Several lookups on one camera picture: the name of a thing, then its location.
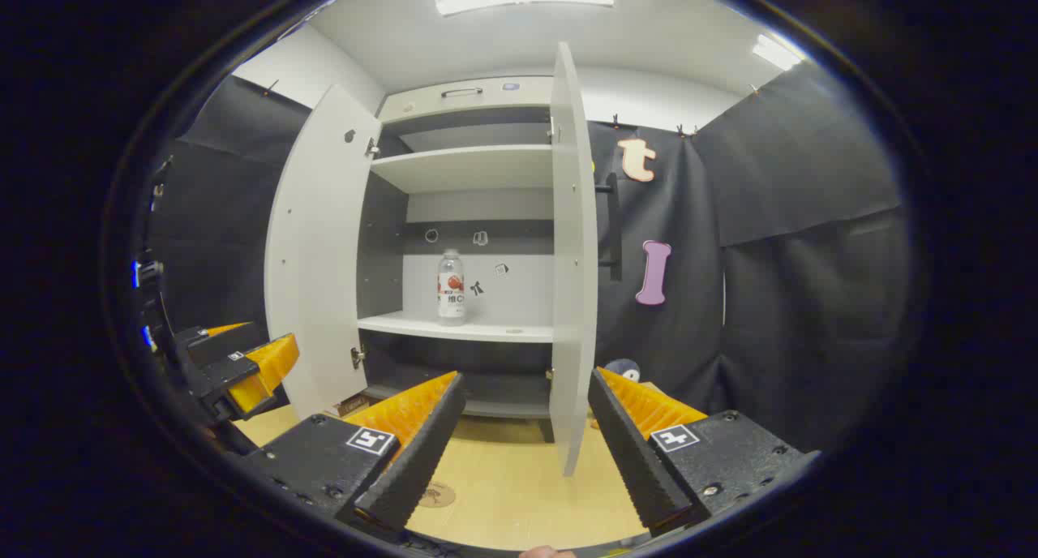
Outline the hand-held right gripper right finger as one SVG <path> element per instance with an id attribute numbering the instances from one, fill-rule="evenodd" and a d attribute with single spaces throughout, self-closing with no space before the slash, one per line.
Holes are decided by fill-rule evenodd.
<path id="1" fill-rule="evenodd" d="M 694 527 L 786 487 L 816 461 L 737 410 L 704 414 L 597 368 L 589 403 L 641 525 Z"/>

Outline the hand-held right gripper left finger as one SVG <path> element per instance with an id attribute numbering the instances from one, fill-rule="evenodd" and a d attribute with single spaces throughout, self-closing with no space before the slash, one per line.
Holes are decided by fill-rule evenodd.
<path id="1" fill-rule="evenodd" d="M 431 378 L 337 420 L 315 414 L 245 456 L 289 502 L 371 534 L 401 534 L 466 406 L 465 378 Z"/>

